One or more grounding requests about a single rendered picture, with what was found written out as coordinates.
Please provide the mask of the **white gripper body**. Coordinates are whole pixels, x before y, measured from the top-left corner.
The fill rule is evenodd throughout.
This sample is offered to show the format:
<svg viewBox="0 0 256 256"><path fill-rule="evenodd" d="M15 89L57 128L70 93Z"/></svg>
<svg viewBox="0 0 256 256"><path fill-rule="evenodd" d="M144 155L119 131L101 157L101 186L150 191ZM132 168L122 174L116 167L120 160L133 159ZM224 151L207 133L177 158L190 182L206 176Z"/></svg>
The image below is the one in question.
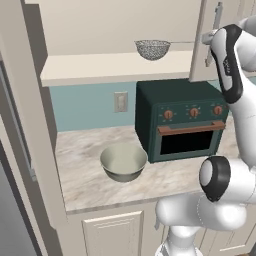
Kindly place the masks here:
<svg viewBox="0 0 256 256"><path fill-rule="evenodd" d="M203 34L202 35L202 43L204 45L210 45L216 32L217 32L217 29L213 29L210 32Z"/></svg>

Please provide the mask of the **metal mesh tea strainer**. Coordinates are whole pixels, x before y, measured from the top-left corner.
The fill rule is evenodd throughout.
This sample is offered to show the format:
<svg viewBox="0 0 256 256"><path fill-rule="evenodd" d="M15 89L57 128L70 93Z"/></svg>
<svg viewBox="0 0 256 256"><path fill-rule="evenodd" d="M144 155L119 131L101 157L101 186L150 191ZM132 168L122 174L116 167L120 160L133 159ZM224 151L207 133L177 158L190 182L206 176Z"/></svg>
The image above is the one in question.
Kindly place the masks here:
<svg viewBox="0 0 256 256"><path fill-rule="evenodd" d="M137 40L135 46L138 54L146 60L157 61L162 59L170 49L183 50L191 48L193 41L166 41L166 40Z"/></svg>

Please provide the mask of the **pale green bowl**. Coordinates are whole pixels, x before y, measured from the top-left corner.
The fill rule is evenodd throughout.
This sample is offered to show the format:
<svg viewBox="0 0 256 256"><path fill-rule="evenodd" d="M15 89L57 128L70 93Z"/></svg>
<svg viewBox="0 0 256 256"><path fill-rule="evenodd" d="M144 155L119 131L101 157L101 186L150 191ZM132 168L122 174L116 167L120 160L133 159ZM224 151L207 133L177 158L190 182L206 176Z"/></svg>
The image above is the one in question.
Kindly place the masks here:
<svg viewBox="0 0 256 256"><path fill-rule="evenodd" d="M147 153L141 147L129 143L110 145L100 155L100 163L107 176L122 183L135 180L147 161Z"/></svg>

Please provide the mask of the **beige base cabinet door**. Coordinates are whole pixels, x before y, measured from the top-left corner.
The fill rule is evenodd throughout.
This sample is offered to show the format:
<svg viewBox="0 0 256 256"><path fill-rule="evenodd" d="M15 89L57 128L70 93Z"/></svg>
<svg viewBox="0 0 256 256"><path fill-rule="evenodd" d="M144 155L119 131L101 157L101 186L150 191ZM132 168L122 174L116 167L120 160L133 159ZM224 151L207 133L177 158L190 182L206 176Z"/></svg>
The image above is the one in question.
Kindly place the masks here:
<svg viewBox="0 0 256 256"><path fill-rule="evenodd" d="M236 231L200 229L195 245L203 256L237 256L249 253L256 243L256 213L247 210L246 223Z"/></svg>
<svg viewBox="0 0 256 256"><path fill-rule="evenodd" d="M87 256L141 256L144 212L82 221Z"/></svg>

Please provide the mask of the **dark green toaster oven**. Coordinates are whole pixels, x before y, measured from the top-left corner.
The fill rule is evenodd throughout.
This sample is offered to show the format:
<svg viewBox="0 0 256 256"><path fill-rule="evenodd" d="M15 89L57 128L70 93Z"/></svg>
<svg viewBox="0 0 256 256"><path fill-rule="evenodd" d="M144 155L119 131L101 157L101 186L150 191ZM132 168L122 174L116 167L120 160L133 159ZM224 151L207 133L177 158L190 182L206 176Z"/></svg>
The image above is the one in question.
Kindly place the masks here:
<svg viewBox="0 0 256 256"><path fill-rule="evenodd" d="M213 109L221 106L221 115ZM198 108L197 117L190 116L190 109ZM173 112L171 120L163 116L166 110ZM154 156L155 139L159 126L186 128L210 125L221 120L226 125L228 106L222 93L206 81L189 82L187 79L139 81L136 84L135 131L148 161Z"/></svg>

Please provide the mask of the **toaster oven glass door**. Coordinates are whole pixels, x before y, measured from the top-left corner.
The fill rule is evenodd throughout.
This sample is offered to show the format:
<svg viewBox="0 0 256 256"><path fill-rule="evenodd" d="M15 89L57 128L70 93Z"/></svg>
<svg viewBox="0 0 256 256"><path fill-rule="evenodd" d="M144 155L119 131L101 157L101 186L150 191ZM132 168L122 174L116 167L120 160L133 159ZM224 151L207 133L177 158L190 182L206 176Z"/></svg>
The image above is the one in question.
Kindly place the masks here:
<svg viewBox="0 0 256 256"><path fill-rule="evenodd" d="M156 136L153 162L214 155L223 131Z"/></svg>

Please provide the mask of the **beige tall side panel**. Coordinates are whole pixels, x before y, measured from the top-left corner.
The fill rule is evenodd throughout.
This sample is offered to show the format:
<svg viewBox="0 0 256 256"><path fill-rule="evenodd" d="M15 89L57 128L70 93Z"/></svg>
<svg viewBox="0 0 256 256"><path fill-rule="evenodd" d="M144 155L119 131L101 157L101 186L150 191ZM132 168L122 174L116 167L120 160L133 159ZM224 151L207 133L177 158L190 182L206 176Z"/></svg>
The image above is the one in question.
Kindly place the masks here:
<svg viewBox="0 0 256 256"><path fill-rule="evenodd" d="M57 128L50 91L40 74L48 57L37 4L0 0L0 56L37 177L17 158L46 256L64 256L59 229L67 223L55 158Z"/></svg>

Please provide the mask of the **grey fridge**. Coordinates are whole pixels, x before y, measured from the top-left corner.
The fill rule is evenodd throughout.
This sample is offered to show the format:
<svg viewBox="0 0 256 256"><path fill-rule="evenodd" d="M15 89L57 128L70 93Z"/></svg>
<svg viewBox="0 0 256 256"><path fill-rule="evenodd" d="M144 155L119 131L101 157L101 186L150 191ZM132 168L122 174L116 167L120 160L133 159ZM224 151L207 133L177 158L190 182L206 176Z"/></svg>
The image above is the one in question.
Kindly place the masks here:
<svg viewBox="0 0 256 256"><path fill-rule="evenodd" d="M28 171L0 81L0 256L43 256L15 180L4 139L7 139L16 163L19 158Z"/></svg>

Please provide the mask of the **beige wall cabinet door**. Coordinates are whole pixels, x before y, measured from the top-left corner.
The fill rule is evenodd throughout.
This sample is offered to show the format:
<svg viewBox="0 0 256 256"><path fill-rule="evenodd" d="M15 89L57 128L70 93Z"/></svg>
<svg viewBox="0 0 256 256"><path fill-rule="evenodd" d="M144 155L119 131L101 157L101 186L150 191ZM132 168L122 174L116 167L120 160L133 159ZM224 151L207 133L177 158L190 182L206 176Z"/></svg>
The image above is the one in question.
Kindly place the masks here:
<svg viewBox="0 0 256 256"><path fill-rule="evenodd" d="M189 80L192 82L218 79L216 66L214 64L213 58L209 67L206 67L205 65L205 59L207 57L209 46L202 43L202 35L210 32L213 29L215 8L218 2L223 3L223 11L219 28L229 24L238 23L240 20L247 18L251 15L256 15L256 0L201 1L189 75Z"/></svg>

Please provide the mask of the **beige wall cabinet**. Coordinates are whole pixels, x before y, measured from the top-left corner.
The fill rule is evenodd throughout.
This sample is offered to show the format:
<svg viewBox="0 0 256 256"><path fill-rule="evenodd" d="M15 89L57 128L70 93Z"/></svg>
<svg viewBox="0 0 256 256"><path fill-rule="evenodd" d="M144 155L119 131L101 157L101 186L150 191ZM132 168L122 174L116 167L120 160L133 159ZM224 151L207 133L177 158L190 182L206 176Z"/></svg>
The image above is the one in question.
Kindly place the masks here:
<svg viewBox="0 0 256 256"><path fill-rule="evenodd" d="M44 86L188 77L193 45L143 59L137 40L195 41L201 0L25 0L40 9Z"/></svg>

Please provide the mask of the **beige wall outlet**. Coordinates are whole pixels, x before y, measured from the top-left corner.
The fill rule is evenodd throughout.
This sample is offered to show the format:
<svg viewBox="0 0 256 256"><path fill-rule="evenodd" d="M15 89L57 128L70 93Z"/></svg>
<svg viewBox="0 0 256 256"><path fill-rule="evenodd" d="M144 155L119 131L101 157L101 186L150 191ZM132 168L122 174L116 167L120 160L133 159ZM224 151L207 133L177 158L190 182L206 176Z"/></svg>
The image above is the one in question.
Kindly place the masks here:
<svg viewBox="0 0 256 256"><path fill-rule="evenodd" d="M114 111L126 112L128 109L128 93L115 92L114 93Z"/></svg>

